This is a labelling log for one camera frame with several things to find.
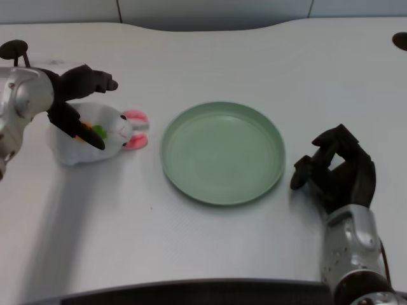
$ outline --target green plate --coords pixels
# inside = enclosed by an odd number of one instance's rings
[[[260,112],[211,102],[180,114],[161,143],[169,180],[194,199],[214,205],[251,201],[269,190],[286,165],[279,131]]]

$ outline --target white plush rabbit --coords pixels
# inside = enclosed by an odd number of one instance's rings
[[[134,133],[148,127],[147,116],[143,112],[120,112],[107,105],[89,102],[71,105],[81,115],[81,122],[103,139],[105,149],[101,151],[79,137],[71,138],[50,124],[48,144],[61,163],[75,165],[99,161],[115,156],[121,149],[140,149],[147,144],[144,133]]]

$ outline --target white table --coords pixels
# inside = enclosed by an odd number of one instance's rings
[[[0,304],[192,278],[318,281],[321,220],[289,180],[294,162],[314,153],[311,141],[339,123],[376,164],[372,209],[394,288],[407,290],[407,52],[392,44],[401,31],[407,18],[300,20],[236,32],[0,26],[0,43],[23,39],[34,59],[110,72],[118,91],[84,101],[135,107],[151,122],[145,149],[78,168],[53,160],[45,115],[26,129],[0,183]],[[162,173],[167,124],[215,100],[254,107],[285,140],[286,172],[255,204],[201,205]]]

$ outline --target robotic arm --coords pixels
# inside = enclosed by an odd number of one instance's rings
[[[295,164],[291,189],[309,183],[327,214],[322,281],[336,305],[407,304],[392,289],[389,269],[373,212],[375,165],[343,126],[313,142],[318,151]],[[345,162],[330,170],[335,154]]]
[[[0,67],[0,180],[7,162],[21,148],[24,128],[41,112],[47,112],[50,122],[69,136],[79,136],[90,145],[104,149],[103,140],[81,123],[79,113],[66,102],[118,87],[112,75],[94,71],[87,65],[61,76],[32,68],[27,49],[27,43],[19,40],[0,46],[0,57],[14,60],[14,67]],[[17,67],[20,56],[24,57],[26,67]]]

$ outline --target pink bunny ear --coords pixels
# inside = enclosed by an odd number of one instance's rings
[[[124,149],[140,149],[147,145],[147,136],[144,133],[139,133],[130,138],[130,141],[123,147]]]
[[[128,110],[123,112],[123,114],[129,119],[139,119],[143,122],[148,121],[146,114],[140,110]]]

